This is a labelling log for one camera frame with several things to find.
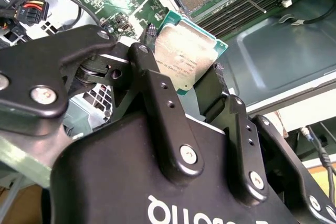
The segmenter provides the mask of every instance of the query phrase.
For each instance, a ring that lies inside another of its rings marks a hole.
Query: gray metal panel
[[[286,13],[311,19],[325,13],[329,0],[302,0]],[[251,105],[336,69],[336,13],[308,26],[278,24],[269,18],[228,41],[219,62],[225,80]]]

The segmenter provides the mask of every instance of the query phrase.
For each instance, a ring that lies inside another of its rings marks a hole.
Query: red wire
[[[33,8],[36,8],[36,9],[42,11],[42,7],[40,7],[38,5],[35,5],[35,4],[25,4],[23,7],[33,7]]]

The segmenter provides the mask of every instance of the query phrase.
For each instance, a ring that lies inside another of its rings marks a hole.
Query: yellow wire
[[[41,1],[28,1],[28,3],[33,3],[33,4],[44,5],[44,3],[43,3],[43,2],[41,2]]]

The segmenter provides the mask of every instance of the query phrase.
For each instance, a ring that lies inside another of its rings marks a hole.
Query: metal screw
[[[264,188],[264,181],[262,180],[262,178],[260,177],[259,174],[257,174],[256,172],[250,172],[250,179],[252,184],[257,187],[259,190],[263,190]]]
[[[145,46],[143,46],[143,45],[140,45],[140,46],[139,46],[139,49],[140,49],[141,51],[145,52],[146,54],[148,53],[148,49],[147,49],[147,47],[145,47]]]
[[[242,105],[242,103],[243,103],[243,102],[241,101],[241,99],[239,99],[238,97],[236,97],[236,101],[237,101],[237,103],[240,104],[240,105]]]
[[[187,145],[182,145],[180,148],[180,153],[184,162],[186,162],[187,164],[192,165],[196,163],[197,155],[191,147]]]
[[[334,220],[336,220],[336,214],[335,214],[334,210],[333,210],[330,206],[326,206],[326,210],[327,210],[327,212],[330,214],[330,216],[331,216]]]
[[[97,34],[103,39],[110,39],[110,36],[108,35],[108,33],[103,30],[97,32]]]
[[[313,206],[313,208],[316,210],[316,211],[321,211],[321,206],[319,204],[319,202],[317,201],[317,199],[315,199],[314,196],[309,196],[309,200],[310,200],[310,203],[311,205]]]
[[[9,85],[9,80],[4,75],[0,74],[0,90],[7,88]]]
[[[267,126],[269,126],[269,122],[268,122],[268,120],[266,119],[266,118],[261,118],[262,119],[262,121],[267,125]]]
[[[46,87],[34,88],[30,93],[31,98],[40,104],[51,104],[56,101],[56,93]]]
[[[107,28],[107,30],[109,31],[109,33],[113,33],[114,32],[113,27],[109,27],[109,28]]]

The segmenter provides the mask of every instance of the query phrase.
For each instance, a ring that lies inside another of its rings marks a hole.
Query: small screw
[[[331,216],[334,220],[336,220],[336,214],[335,214],[334,210],[333,210],[330,206],[326,206],[326,210],[327,210],[327,212],[330,214],[330,216]]]
[[[9,80],[4,75],[0,74],[0,90],[7,88],[9,85]]]
[[[110,39],[110,36],[108,35],[108,33],[103,30],[97,32],[97,34],[103,39]]]
[[[56,101],[57,95],[56,93],[46,87],[38,87],[34,88],[30,93],[31,98],[40,104],[51,104]]]
[[[259,190],[263,190],[264,181],[262,180],[259,174],[257,174],[256,172],[250,172],[250,179],[255,187],[257,187]]]
[[[109,33],[113,33],[114,32],[113,27],[109,27],[109,28],[107,28],[107,30],[109,31]]]
[[[147,49],[147,47],[145,47],[145,46],[143,46],[143,45],[140,45],[140,46],[139,46],[139,49],[140,49],[141,51],[145,52],[146,54],[148,53],[148,49]]]
[[[310,203],[311,205],[313,206],[313,208],[316,210],[316,211],[321,211],[321,206],[319,204],[319,202],[317,201],[317,199],[315,199],[314,196],[309,196],[309,200],[310,200]]]
[[[236,97],[236,101],[237,101],[237,103],[239,104],[239,105],[242,105],[242,101],[241,101],[241,99],[239,99],[238,97]]]
[[[187,164],[192,165],[196,163],[197,155],[191,147],[187,145],[182,145],[180,148],[180,153],[184,162],[186,162]]]
[[[266,118],[261,118],[262,119],[262,121],[267,125],[267,126],[269,126],[269,122],[268,122],[268,120],[266,119]]]

